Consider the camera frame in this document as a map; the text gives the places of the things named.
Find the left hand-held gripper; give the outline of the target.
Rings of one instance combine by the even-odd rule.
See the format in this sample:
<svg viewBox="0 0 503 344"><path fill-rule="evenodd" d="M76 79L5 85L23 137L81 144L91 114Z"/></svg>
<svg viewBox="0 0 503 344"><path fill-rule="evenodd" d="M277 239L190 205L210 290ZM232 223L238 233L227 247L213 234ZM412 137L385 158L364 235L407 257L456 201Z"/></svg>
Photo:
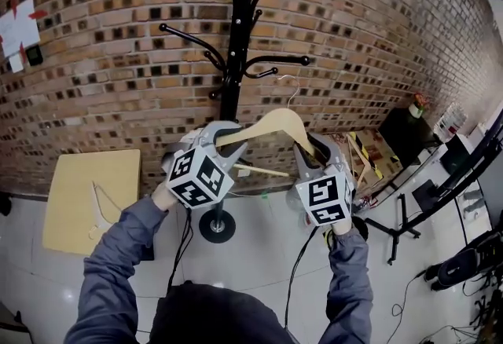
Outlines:
<svg viewBox="0 0 503 344"><path fill-rule="evenodd" d="M246 141L216 148L219 137L242 126L232 121L208 123L192 141L169 144L163 156L166 188L188 209L219 203L234 184L228 172L246 151Z"/></svg>

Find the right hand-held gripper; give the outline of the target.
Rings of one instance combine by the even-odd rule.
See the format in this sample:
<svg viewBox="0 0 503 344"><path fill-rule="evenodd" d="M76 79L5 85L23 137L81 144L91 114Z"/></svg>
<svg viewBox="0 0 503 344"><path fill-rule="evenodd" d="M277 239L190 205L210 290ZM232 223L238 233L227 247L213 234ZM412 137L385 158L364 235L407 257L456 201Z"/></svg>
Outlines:
<svg viewBox="0 0 503 344"><path fill-rule="evenodd" d="M293 152L299 179L293 192L309 219L316 226L348 220L354 192L354 179L345 162L340 162L338 144L322 134L308 133L314 147L313 157L325 167L315 166L309 153L299 144Z"/></svg>

